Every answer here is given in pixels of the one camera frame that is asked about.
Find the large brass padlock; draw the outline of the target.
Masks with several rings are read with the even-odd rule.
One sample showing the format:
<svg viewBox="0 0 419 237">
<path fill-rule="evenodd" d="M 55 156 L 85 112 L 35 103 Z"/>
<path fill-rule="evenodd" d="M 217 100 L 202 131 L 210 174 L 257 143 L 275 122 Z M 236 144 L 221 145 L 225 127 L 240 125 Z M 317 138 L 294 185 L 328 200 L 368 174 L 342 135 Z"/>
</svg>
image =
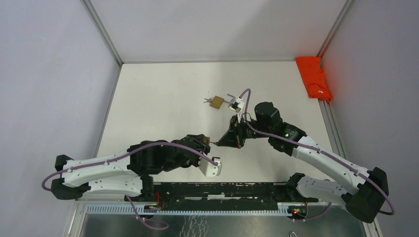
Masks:
<svg viewBox="0 0 419 237">
<path fill-rule="evenodd" d="M 228 107 L 230 100 L 233 98 L 233 95 L 227 94 L 227 99 L 220 96 L 214 96 L 213 101 L 209 103 L 209 106 L 214 109 L 221 109 L 222 106 Z"/>
</svg>

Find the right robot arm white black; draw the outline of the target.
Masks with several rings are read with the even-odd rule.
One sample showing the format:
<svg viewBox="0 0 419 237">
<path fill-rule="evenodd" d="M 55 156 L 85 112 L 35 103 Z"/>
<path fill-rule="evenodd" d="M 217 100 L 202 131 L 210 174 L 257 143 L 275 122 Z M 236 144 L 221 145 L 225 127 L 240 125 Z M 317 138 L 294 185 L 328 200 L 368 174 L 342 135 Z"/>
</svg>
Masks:
<svg viewBox="0 0 419 237">
<path fill-rule="evenodd" d="M 332 182 L 295 174 L 286 186 L 291 201 L 317 198 L 344 207 L 356 219 L 372 223 L 388 200 L 387 174 L 375 167 L 367 169 L 325 149 L 300 128 L 284 122 L 271 102 L 255 106 L 255 119 L 235 115 L 226 133 L 215 143 L 219 147 L 242 148 L 247 139 L 267 138 L 269 145 L 320 170 Z"/>
</svg>

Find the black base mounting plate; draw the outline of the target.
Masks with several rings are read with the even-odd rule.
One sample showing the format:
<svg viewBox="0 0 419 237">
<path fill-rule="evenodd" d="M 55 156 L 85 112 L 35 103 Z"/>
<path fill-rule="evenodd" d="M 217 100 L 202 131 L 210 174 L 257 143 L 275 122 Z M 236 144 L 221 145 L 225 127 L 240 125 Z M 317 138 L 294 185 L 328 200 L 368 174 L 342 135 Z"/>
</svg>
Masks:
<svg viewBox="0 0 419 237">
<path fill-rule="evenodd" d="M 164 211 L 277 210 L 278 203 L 318 202 L 303 197 L 296 187 L 280 183 L 183 183 L 154 184 L 154 195 L 132 197 L 135 202 L 155 202 Z"/>
</svg>

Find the orange folded cloth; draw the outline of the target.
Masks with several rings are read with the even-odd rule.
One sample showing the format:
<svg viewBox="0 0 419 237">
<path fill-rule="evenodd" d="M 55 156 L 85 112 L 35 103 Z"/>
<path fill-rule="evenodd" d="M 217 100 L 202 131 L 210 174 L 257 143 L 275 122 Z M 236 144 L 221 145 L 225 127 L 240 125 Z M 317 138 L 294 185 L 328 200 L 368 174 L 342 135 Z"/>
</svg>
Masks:
<svg viewBox="0 0 419 237">
<path fill-rule="evenodd" d="M 323 69 L 320 66 L 321 57 L 303 56 L 295 59 L 308 97 L 331 102 L 333 99 Z"/>
</svg>

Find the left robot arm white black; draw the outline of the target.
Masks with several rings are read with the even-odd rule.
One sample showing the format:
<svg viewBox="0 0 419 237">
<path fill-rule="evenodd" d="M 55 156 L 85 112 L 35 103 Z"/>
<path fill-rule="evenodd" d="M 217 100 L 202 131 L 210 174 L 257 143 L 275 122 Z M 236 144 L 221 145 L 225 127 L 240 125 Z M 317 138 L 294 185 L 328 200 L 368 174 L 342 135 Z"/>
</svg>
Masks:
<svg viewBox="0 0 419 237">
<path fill-rule="evenodd" d="M 221 161 L 209 158 L 209 152 L 209 142 L 200 134 L 171 142 L 143 141 L 105 157 L 75 160 L 59 155 L 54 165 L 56 172 L 43 180 L 42 188 L 60 200 L 96 193 L 150 201 L 155 196 L 153 175 L 191 166 L 206 177 L 219 175 Z"/>
</svg>

